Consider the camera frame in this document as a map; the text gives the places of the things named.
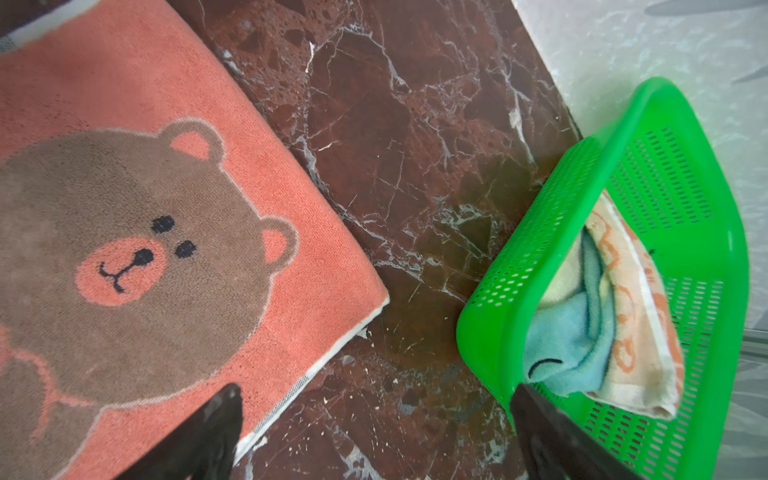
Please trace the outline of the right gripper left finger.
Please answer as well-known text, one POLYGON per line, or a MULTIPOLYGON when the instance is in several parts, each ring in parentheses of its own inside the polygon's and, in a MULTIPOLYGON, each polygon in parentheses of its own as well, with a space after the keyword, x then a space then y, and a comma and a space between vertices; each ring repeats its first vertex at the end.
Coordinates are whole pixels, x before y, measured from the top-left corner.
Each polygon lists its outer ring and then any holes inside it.
POLYGON ((228 480, 242 425, 241 388, 229 383, 118 477, 228 480))

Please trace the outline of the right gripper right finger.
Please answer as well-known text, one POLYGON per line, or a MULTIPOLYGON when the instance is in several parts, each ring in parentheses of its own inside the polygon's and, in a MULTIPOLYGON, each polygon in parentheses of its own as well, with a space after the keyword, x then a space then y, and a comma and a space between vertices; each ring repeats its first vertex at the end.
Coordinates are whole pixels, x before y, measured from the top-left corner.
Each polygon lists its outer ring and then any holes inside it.
POLYGON ((530 479, 638 479, 532 386, 520 384, 509 412, 530 479))

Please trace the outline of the pink brown bear towel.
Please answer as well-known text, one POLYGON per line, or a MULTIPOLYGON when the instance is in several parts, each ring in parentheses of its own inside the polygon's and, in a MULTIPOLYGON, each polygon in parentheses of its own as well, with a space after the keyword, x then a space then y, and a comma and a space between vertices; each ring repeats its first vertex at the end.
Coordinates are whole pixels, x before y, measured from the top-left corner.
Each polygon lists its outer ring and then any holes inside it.
POLYGON ((116 477, 229 383, 236 462, 388 301, 168 3, 2 38, 3 478, 116 477))

